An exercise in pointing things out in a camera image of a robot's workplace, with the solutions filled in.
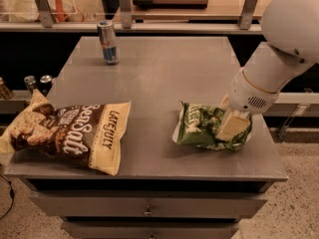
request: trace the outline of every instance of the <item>cabinet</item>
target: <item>cabinet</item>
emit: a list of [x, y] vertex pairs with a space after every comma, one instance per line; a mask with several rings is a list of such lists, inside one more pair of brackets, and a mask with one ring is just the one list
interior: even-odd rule
[[119, 46], [120, 63], [108, 67], [98, 38], [82, 38], [48, 95], [56, 108], [132, 101], [119, 174], [24, 149], [6, 175], [75, 238], [231, 238], [287, 180], [263, 117], [236, 153], [171, 140], [179, 101], [218, 105], [239, 70], [227, 39], [121, 37]]

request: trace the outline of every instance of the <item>gray tabletop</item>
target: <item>gray tabletop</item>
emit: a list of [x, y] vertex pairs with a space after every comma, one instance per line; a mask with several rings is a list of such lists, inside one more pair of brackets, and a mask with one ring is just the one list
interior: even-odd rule
[[239, 151], [213, 151], [171, 140], [181, 101], [218, 106], [239, 63], [224, 37], [121, 37], [121, 61], [106, 66], [100, 42], [83, 37], [61, 71], [48, 99], [69, 105], [132, 101], [122, 160], [115, 177], [74, 162], [16, 152], [12, 176], [68, 178], [160, 178], [286, 180], [287, 174], [261, 115], [253, 117], [252, 139]]

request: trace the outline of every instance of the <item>energy drink can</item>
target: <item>energy drink can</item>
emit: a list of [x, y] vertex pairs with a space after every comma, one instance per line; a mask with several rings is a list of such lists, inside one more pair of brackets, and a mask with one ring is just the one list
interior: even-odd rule
[[32, 94], [33, 90], [38, 89], [38, 83], [34, 76], [27, 76], [24, 78], [24, 84], [28, 91]]
[[40, 79], [40, 91], [44, 96], [47, 96], [52, 87], [52, 76], [46, 75]]
[[115, 65], [120, 61], [116, 31], [112, 20], [103, 20], [98, 23], [98, 33], [103, 51], [104, 61], [108, 65]]
[[0, 96], [5, 100], [13, 98], [13, 92], [7, 87], [5, 81], [0, 77]]

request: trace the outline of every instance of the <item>floor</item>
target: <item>floor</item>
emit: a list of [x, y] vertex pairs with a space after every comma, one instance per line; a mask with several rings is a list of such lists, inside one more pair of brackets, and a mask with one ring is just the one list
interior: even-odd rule
[[[318, 239], [319, 129], [291, 129], [285, 142], [272, 134], [289, 180], [266, 192], [267, 203], [252, 219], [240, 221], [233, 239]], [[9, 155], [0, 156], [0, 174], [9, 160]], [[12, 179], [12, 185], [15, 201], [0, 220], [1, 239], [72, 239], [60, 228], [59, 218], [47, 216], [28, 199], [24, 184]], [[0, 178], [0, 216], [9, 205], [8, 184]]]

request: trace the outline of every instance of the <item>metal bracket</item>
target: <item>metal bracket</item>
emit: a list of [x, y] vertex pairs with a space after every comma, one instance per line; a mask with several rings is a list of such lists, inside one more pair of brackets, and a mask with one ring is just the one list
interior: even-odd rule
[[56, 21], [51, 14], [48, 0], [35, 0], [35, 2], [38, 7], [42, 26], [45, 28], [52, 28]]
[[119, 0], [119, 1], [120, 1], [122, 27], [125, 29], [131, 29], [132, 28], [131, 0]]
[[[313, 93], [311, 89], [305, 89], [306, 93]], [[299, 104], [297, 105], [296, 109], [292, 112], [291, 116], [288, 117], [276, 130], [276, 134], [278, 139], [282, 142], [285, 141], [287, 130], [292, 123], [292, 121], [296, 117], [302, 117], [304, 113], [310, 108], [311, 104]]]
[[247, 30], [250, 28], [257, 2], [258, 0], [245, 0], [238, 20], [238, 26], [240, 29]]

